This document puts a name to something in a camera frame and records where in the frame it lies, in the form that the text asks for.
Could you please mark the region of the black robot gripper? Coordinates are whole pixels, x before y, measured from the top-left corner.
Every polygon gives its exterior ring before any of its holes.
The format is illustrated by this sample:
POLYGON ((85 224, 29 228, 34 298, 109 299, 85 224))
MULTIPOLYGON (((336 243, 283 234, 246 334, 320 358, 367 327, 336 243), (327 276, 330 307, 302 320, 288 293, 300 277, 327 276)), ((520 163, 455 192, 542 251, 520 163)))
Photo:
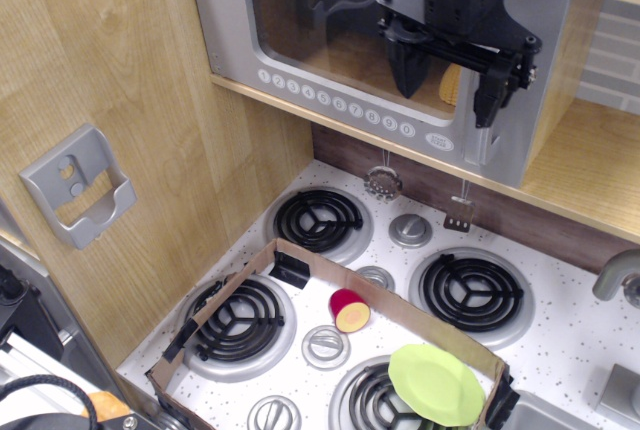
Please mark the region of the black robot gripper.
POLYGON ((386 55, 399 93, 410 99, 425 82, 431 57, 480 74, 473 111, 477 129, 534 79, 542 41, 514 20, 504 0, 377 0, 386 55))

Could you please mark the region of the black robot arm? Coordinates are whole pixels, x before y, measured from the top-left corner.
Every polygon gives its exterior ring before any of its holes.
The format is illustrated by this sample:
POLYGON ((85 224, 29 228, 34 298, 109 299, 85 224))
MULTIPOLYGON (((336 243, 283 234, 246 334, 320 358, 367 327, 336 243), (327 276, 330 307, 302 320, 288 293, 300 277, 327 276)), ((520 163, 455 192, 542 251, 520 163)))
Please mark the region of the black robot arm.
POLYGON ((493 125, 518 89, 534 80, 542 41, 514 20, 504 0, 378 0, 378 23, 399 92, 414 95, 433 57, 479 74, 473 111, 478 129, 493 125))

